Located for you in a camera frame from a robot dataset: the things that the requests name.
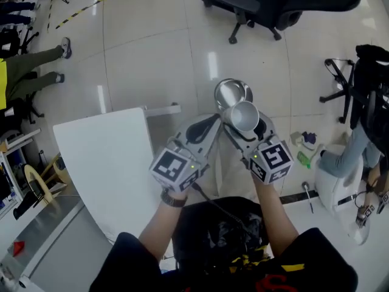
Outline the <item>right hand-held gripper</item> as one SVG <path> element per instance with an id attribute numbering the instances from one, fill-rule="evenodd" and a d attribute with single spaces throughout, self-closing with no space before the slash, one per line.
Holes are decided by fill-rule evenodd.
<path id="1" fill-rule="evenodd" d="M 226 122 L 222 123 L 222 127 L 232 145 L 241 152 L 246 168 L 268 185 L 287 176 L 294 160 L 285 141 L 275 134 L 273 121 L 261 111 L 258 114 L 257 137 L 261 142 L 256 146 L 251 132 L 240 132 Z"/>

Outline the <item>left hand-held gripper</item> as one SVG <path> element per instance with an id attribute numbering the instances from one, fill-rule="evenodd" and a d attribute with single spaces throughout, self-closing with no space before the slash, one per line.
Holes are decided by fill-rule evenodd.
<path id="1" fill-rule="evenodd" d="M 201 114 L 185 121 L 150 165 L 163 188 L 184 192 L 208 168 L 208 155 L 221 126 L 219 114 Z"/>

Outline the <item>white paper cup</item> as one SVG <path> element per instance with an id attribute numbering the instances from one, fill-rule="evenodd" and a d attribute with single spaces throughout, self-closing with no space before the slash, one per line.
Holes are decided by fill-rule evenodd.
<path id="1" fill-rule="evenodd" d="M 222 114 L 222 119 L 239 132 L 250 132 L 258 125 L 260 115 L 252 102 L 244 100 L 227 108 Z"/>

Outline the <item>round steel trash bin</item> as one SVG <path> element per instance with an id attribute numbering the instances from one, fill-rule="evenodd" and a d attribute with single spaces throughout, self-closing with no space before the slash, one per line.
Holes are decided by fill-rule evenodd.
<path id="1" fill-rule="evenodd" d="M 222 114 L 239 102 L 253 102 L 253 93 L 245 82 L 234 78 L 226 78 L 216 85 L 214 100 L 218 113 Z"/>

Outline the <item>person's left forearm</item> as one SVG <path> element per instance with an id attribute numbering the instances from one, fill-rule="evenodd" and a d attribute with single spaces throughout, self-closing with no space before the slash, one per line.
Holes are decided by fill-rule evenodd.
<path id="1" fill-rule="evenodd" d="M 174 207 L 161 200 L 155 214 L 138 238 L 158 262 L 168 249 L 181 211 L 182 207 Z"/>

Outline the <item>person's right forearm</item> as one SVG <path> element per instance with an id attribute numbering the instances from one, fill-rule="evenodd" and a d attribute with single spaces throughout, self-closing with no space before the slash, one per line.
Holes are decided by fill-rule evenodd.
<path id="1" fill-rule="evenodd" d="M 252 175 L 252 179 L 272 253 L 275 257 L 279 257 L 294 242 L 299 233 L 287 216 L 273 185 L 263 184 L 255 175 Z"/>

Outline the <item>person's beige trousers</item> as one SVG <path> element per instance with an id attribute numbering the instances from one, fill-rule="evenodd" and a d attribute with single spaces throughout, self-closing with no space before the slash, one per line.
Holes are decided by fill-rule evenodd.
<path id="1" fill-rule="evenodd" d="M 261 141 L 257 137 L 257 126 L 250 131 L 255 137 L 255 146 Z M 246 168 L 243 156 L 227 138 L 223 127 L 218 141 L 218 158 L 216 164 L 220 166 L 221 184 L 218 187 L 220 197 L 238 196 L 258 203 L 252 173 Z"/>

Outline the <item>green bottle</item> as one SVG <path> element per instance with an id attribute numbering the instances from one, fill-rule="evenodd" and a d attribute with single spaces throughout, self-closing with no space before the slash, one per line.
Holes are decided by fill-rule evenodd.
<path id="1" fill-rule="evenodd" d="M 312 158 L 307 156 L 306 154 L 304 154 L 302 151 L 299 151 L 297 153 L 297 161 L 304 167 L 306 167 L 307 169 L 310 169 L 311 168 L 311 161 L 312 161 Z"/>

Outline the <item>black wristwatch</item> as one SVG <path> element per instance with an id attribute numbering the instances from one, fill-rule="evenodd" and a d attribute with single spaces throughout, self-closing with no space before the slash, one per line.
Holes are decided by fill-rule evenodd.
<path id="1" fill-rule="evenodd" d="M 164 202 L 166 205 L 171 207 L 184 207 L 185 203 L 187 202 L 187 197 L 184 199 L 177 199 L 169 194 L 168 189 L 163 189 L 162 193 L 160 194 L 161 201 Z"/>

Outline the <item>black chest pack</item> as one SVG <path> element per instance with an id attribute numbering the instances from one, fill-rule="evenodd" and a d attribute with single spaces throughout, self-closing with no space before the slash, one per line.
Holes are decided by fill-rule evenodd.
<path id="1" fill-rule="evenodd" d="M 208 273 L 244 255 L 258 261 L 269 244 L 260 205 L 237 196 L 184 207 L 172 241 L 180 270 Z"/>

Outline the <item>white appliance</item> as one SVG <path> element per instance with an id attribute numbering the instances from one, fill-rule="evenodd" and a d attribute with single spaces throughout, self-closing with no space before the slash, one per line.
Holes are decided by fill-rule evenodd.
<path id="1" fill-rule="evenodd" d="M 343 178 L 332 176 L 319 166 L 315 171 L 315 189 L 326 210 L 357 245 L 363 245 L 370 233 L 369 222 L 362 228 L 356 223 L 358 206 L 363 204 L 363 159 Z"/>

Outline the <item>black backpack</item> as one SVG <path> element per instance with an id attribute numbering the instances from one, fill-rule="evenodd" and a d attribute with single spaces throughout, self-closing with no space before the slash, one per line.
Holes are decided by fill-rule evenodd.
<path id="1" fill-rule="evenodd" d="M 371 132 L 383 136 L 389 133 L 389 51 L 361 44 L 356 46 L 356 54 L 354 89 L 364 98 L 368 98 L 371 91 L 376 91 Z"/>

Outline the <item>person's black printed shirt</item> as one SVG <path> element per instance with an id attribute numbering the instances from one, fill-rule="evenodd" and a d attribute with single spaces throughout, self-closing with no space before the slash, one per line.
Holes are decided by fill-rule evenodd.
<path id="1" fill-rule="evenodd" d="M 358 276 L 317 228 L 300 234 L 281 256 L 265 247 L 231 257 L 216 268 L 162 273 L 136 237 L 122 233 L 89 292 L 356 292 Z"/>

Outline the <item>yellow black floor tape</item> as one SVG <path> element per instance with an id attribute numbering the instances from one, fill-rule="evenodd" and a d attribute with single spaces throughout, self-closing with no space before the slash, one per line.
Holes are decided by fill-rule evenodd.
<path id="1" fill-rule="evenodd" d="M 69 21 L 71 21 L 73 18 L 77 17 L 79 14 L 83 13 L 84 11 L 88 10 L 88 9 L 91 9 L 95 6 L 97 6 L 98 4 L 101 4 L 102 2 L 104 2 L 106 0 L 96 0 L 93 4 L 91 5 L 88 5 L 86 7 L 83 7 L 82 9 L 80 9 L 79 11 L 71 14 L 70 16 L 68 16 L 66 19 L 64 19 L 62 22 L 60 22 L 56 27 L 55 29 L 59 29 L 60 27 L 64 26 L 66 23 L 68 23 Z"/>

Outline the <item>yellow round stool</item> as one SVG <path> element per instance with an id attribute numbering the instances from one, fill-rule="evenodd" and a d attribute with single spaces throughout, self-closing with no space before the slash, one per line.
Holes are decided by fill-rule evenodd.
<path id="1" fill-rule="evenodd" d="M 50 203 L 56 193 L 72 183 L 61 153 L 58 153 L 41 173 L 28 164 L 24 164 L 22 170 L 33 196 L 33 207 L 42 200 L 46 204 Z"/>

